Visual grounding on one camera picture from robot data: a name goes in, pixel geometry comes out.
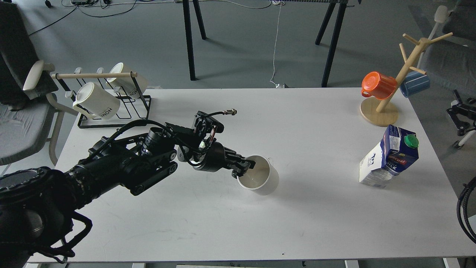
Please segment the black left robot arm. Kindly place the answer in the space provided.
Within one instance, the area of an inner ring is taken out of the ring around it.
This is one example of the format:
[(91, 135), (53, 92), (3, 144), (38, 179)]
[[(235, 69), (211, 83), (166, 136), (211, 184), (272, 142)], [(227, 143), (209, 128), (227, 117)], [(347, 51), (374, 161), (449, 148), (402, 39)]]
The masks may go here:
[(175, 158), (195, 170), (232, 171), (238, 178), (255, 167), (216, 141), (224, 125), (197, 112), (192, 128), (141, 119), (102, 137), (87, 158), (67, 172), (43, 166), (2, 175), (1, 267), (21, 268), (35, 253), (64, 263), (92, 229), (78, 210), (118, 185), (137, 196), (173, 174)]

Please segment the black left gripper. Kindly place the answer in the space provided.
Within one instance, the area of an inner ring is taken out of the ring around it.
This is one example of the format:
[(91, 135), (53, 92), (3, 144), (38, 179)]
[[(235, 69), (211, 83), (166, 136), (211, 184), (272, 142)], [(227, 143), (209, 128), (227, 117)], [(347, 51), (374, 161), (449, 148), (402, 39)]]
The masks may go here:
[(243, 156), (238, 156), (236, 151), (224, 147), (221, 143), (215, 142), (204, 158), (194, 166), (195, 170), (216, 172), (221, 168), (232, 170), (232, 177), (239, 178), (245, 175), (248, 169), (253, 169), (256, 162)]

